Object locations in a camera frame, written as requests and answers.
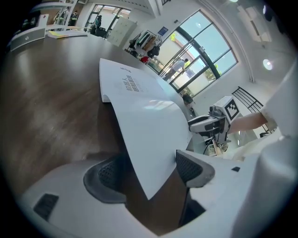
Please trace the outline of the clothes rack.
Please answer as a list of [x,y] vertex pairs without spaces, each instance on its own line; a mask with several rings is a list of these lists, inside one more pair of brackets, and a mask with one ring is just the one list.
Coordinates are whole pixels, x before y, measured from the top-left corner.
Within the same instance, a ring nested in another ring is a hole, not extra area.
[[126,52],[140,60],[144,56],[150,57],[152,60],[160,53],[162,37],[154,34],[149,30],[140,33],[129,41],[129,46],[125,49]]

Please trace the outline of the white and yellow paper stack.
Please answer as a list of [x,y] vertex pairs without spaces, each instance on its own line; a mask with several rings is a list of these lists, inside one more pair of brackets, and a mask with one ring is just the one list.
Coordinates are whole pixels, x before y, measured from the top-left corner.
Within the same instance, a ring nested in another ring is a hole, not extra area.
[[62,38],[69,38],[69,37],[85,37],[88,36],[86,32],[81,31],[48,31],[47,36],[54,39],[62,39]]

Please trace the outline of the grey locker cabinet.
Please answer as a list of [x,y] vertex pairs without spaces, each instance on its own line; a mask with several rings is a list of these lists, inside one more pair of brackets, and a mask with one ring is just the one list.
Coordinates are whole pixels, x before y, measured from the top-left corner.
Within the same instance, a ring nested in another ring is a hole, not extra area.
[[109,43],[124,48],[129,37],[136,29],[137,24],[129,19],[120,17],[110,32],[107,40]]

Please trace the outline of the white air conditioner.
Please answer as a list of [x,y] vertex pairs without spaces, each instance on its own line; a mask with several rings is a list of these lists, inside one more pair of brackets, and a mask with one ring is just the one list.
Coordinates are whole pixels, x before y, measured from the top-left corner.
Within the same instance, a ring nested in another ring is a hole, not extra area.
[[238,18],[242,21],[250,37],[256,42],[272,42],[268,27],[255,6],[238,5]]

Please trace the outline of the white paper sheet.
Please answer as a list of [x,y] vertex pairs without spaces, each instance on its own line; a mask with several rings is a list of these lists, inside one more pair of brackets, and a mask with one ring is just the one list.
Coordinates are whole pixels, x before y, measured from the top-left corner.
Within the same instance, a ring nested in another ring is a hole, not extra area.
[[176,151],[191,140],[187,119],[159,80],[143,70],[100,59],[99,80],[102,101],[111,103],[139,183],[151,199],[175,169]]

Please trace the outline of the large glass entrance window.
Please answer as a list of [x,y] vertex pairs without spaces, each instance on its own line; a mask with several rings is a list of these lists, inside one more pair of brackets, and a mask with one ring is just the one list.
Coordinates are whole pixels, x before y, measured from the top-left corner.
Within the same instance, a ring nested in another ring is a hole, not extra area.
[[[186,70],[172,76],[172,66],[188,59]],[[159,76],[177,93],[198,95],[234,67],[238,60],[216,24],[198,10],[178,26],[162,43],[154,60]]]

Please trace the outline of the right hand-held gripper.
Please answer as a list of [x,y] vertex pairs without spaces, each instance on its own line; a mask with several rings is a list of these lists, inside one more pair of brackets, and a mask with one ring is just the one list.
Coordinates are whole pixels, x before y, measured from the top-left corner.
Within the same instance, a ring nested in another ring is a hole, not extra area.
[[209,108],[208,115],[188,121],[189,130],[202,137],[214,137],[218,144],[225,144],[230,126],[239,115],[239,109],[232,96],[225,96]]

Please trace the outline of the dark-framed glass door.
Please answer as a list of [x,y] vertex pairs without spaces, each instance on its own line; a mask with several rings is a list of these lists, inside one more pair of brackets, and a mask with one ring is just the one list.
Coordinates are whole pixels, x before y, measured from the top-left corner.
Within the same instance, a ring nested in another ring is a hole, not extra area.
[[85,25],[85,31],[91,32],[91,28],[97,23],[97,18],[102,17],[101,27],[106,31],[112,30],[120,18],[128,18],[130,10],[108,5],[95,5]]

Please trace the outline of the person's right forearm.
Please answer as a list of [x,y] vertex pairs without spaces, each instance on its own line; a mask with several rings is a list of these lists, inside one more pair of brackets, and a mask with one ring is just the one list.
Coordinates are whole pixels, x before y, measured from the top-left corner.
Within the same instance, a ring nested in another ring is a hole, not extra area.
[[266,124],[268,121],[262,113],[256,112],[246,116],[236,118],[230,125],[228,134],[238,131],[253,130]]

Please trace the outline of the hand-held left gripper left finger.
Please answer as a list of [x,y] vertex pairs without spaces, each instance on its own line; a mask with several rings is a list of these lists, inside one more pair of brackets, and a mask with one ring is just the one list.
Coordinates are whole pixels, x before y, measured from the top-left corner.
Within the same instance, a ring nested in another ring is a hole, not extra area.
[[114,155],[89,168],[83,177],[87,192],[106,204],[125,204],[126,195],[119,192],[126,170],[126,158]]

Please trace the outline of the white grey box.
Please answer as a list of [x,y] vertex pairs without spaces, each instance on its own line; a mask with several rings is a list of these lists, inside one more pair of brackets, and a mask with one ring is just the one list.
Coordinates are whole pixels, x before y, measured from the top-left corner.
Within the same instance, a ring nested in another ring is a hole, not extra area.
[[10,51],[14,51],[28,43],[45,38],[45,33],[45,27],[34,27],[15,35],[10,41]]

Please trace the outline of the person's white shirt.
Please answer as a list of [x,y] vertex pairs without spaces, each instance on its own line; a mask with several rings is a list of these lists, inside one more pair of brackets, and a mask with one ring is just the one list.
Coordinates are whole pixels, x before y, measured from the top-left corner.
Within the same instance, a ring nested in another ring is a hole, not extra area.
[[257,238],[298,187],[298,57],[260,113],[272,134],[246,144],[235,158],[257,156],[251,185],[232,238]]

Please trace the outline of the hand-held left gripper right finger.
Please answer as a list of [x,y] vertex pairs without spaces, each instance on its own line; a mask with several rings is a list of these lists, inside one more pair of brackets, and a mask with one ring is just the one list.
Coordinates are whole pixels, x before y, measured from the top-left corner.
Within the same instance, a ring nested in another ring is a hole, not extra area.
[[206,211],[197,201],[191,198],[190,189],[204,187],[214,178],[216,172],[210,164],[182,150],[176,150],[176,168],[186,187],[183,210],[179,220],[179,227],[182,227]]

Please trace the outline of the black stair railing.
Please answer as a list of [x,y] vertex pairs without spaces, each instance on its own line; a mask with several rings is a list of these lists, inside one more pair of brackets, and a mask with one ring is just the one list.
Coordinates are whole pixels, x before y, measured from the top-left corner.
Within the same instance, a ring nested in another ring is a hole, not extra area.
[[233,91],[231,94],[240,106],[240,113],[243,116],[251,113],[260,112],[264,106],[251,93],[249,93],[247,90],[240,86],[238,86],[237,89]]

